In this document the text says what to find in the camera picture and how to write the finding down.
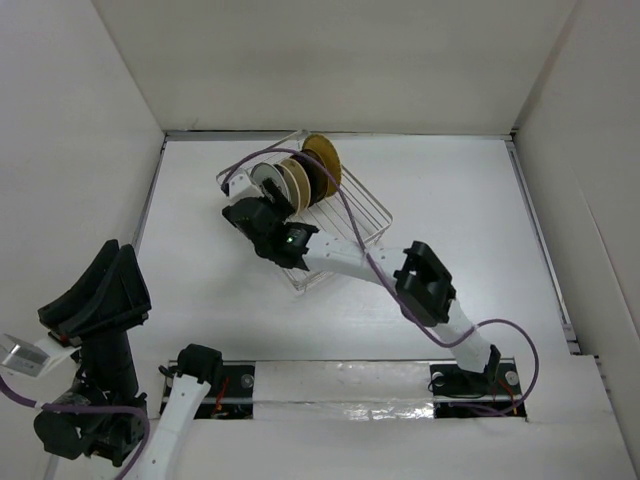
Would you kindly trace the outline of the white plate red characters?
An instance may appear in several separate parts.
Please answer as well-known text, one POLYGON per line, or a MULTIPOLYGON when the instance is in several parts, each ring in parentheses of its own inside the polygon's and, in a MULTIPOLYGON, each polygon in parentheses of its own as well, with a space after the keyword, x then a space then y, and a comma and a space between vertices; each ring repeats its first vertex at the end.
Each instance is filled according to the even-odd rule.
POLYGON ((263 190, 268 193, 266 181, 270 180, 287 201, 291 199, 289 188, 286 184, 284 176, 276 168, 275 165, 266 162, 260 162, 251 169, 251 178, 263 190))

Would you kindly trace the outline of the cream plate with drawings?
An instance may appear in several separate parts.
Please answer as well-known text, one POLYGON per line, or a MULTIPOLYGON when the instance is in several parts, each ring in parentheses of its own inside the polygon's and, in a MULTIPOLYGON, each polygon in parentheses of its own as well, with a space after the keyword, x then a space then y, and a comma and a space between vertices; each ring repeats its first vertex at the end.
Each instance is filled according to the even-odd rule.
POLYGON ((285 182, 289 189, 291 203, 297 214, 310 205, 311 185, 302 165, 293 158, 282 160, 278 166, 282 169, 285 182))

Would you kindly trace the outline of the black plate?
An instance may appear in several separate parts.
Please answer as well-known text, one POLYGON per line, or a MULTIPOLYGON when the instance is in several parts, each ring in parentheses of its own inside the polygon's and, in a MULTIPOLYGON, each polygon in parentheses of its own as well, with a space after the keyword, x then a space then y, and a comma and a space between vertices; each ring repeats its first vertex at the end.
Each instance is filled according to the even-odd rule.
POLYGON ((310 184, 310 202, 309 206, 313 206, 318 203, 327 190, 326 175, 318 167, 315 161, 310 161, 306 157, 300 154, 294 155, 295 159, 304 169, 310 184))

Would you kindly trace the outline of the brown yellow patterned plate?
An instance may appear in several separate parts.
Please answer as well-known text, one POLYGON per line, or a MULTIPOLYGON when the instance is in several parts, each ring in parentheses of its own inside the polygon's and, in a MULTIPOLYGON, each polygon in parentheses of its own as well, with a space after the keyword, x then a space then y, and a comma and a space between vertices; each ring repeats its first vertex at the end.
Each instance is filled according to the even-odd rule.
POLYGON ((303 149, 302 152, 305 155, 315 159, 314 162, 308 160, 306 157, 302 159, 303 167, 305 168, 305 171, 309 177, 311 186, 310 205, 313 206, 316 203, 324 200, 328 194, 328 161, 326 160, 325 155, 318 153, 313 149, 303 149))

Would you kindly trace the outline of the yellow woven pattern plate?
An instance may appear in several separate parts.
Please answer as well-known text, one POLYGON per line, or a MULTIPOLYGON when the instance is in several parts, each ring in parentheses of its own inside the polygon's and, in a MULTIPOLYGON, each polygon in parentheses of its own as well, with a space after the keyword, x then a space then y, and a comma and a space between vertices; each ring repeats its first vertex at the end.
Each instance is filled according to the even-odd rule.
POLYGON ((342 181, 342 165, 333 143, 324 135, 313 133, 303 142, 303 150, 309 150, 316 154, 330 174, 332 180, 327 182, 325 198, 333 196, 342 181))

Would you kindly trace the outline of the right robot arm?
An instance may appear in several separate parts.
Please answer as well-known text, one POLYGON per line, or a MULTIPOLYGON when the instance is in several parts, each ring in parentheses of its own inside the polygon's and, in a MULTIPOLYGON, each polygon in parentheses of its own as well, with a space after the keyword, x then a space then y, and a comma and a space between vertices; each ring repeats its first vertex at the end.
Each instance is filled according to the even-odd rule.
MULTIPOLYGON (((451 274, 427 244, 366 247, 292 222, 293 206, 272 180, 257 184, 242 173, 221 189, 230 200, 223 217, 252 243, 258 257, 284 269, 337 273, 388 289, 405 318, 451 351, 467 389, 484 393, 497 383, 498 348, 464 314, 451 274)), ((132 247, 111 240, 60 303, 41 311, 40 320, 61 345, 79 346, 142 323, 149 309, 132 247)))

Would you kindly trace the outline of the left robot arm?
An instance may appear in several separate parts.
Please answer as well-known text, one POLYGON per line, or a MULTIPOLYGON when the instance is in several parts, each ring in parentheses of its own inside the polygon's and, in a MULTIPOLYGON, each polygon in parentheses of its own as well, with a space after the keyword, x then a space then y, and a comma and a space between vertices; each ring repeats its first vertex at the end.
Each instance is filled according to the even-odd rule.
POLYGON ((170 378, 169 401, 156 426, 139 389, 128 332, 149 316, 151 299, 134 248, 106 241, 89 267, 61 297, 41 307, 47 330, 36 346, 47 372, 71 358, 71 386, 42 404, 34 430, 44 450, 68 460, 105 459, 117 478, 163 479, 171 471, 188 426, 204 397, 222 387, 222 355, 196 344, 176 365, 161 368, 170 378))

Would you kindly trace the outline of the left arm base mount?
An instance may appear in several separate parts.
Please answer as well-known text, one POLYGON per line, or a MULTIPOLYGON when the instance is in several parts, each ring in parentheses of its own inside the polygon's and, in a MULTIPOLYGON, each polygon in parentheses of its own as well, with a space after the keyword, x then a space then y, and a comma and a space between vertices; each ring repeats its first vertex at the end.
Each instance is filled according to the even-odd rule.
POLYGON ((194 418, 200 420, 248 420, 253 418, 254 362, 225 361, 219 388, 202 400, 194 418))

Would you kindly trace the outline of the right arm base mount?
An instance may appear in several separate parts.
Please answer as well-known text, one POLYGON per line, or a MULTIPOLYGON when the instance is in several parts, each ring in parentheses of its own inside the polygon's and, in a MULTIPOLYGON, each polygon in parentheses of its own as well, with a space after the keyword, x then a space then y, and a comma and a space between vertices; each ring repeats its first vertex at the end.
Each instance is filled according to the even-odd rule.
POLYGON ((436 419, 495 416, 492 410, 505 410, 505 417, 527 416, 521 402, 523 389, 513 359, 500 362, 496 380, 473 380, 451 362, 430 365, 428 390, 433 395, 436 419))

